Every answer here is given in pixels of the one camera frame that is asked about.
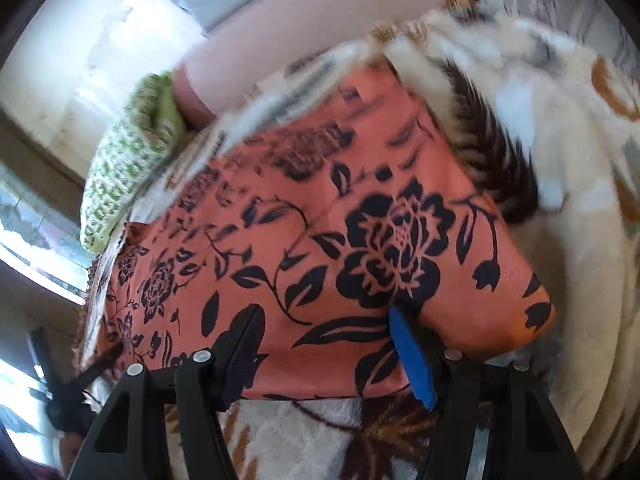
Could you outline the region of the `orange black floral garment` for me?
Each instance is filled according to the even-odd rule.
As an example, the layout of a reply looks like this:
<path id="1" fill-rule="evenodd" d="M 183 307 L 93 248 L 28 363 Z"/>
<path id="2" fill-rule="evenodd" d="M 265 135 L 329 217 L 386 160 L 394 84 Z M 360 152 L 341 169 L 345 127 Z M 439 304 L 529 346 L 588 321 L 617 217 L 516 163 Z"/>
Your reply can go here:
<path id="1" fill-rule="evenodd" d="M 128 226 L 96 346 L 122 343 L 118 372 L 177 366 L 256 311 L 247 399 L 376 398 L 408 386 L 390 307 L 480 360 L 555 315 L 425 101 L 390 68 L 360 67 Z"/>

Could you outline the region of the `green white patterned pillow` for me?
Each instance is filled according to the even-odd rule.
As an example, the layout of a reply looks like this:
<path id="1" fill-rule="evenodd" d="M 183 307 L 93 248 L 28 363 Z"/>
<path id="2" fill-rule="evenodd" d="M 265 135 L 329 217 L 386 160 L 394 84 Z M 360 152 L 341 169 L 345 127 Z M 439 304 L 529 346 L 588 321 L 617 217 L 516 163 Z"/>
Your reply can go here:
<path id="1" fill-rule="evenodd" d="M 85 250 L 104 251 L 126 208 L 185 135 L 172 73 L 144 76 L 91 161 L 80 205 L 79 239 Z"/>

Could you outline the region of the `cream leaf-print fleece blanket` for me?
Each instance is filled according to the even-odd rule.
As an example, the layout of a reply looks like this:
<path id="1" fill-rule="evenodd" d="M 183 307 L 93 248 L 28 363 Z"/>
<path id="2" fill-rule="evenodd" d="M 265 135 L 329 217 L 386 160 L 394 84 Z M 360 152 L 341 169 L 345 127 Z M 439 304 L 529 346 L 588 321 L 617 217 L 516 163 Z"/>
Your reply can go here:
<path id="1" fill-rule="evenodd" d="M 92 271 L 78 361 L 96 344 L 133 223 L 150 224 L 212 159 L 318 107 L 360 67 L 425 101 L 454 159 L 497 207 L 555 310 L 529 364 L 590 479 L 639 442 L 639 86 L 573 38 L 524 18 L 434 10 L 293 62 L 255 84 L 145 182 Z M 436 417 L 407 388 L 376 398 L 242 399 L 219 417 L 243 479 L 412 479 Z"/>

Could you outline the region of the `pink bolster pillow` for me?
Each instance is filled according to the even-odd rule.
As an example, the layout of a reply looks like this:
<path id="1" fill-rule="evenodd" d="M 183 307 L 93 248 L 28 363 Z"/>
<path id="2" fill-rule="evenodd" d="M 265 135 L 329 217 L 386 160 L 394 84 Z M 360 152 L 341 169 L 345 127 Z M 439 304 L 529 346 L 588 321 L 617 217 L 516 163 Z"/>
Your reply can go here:
<path id="1" fill-rule="evenodd" d="M 375 23 L 412 20 L 453 1 L 253 0 L 178 63 L 172 94 L 186 122 L 201 129 L 277 70 L 363 36 Z"/>

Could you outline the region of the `window with frame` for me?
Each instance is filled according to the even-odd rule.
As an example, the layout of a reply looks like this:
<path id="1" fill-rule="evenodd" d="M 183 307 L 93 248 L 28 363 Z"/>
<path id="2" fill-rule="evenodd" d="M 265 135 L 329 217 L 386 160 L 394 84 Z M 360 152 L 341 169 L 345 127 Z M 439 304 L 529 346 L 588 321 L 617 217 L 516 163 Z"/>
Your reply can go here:
<path id="1" fill-rule="evenodd" d="M 1 261 L 73 304 L 86 302 L 93 260 L 79 228 L 1 166 Z"/>

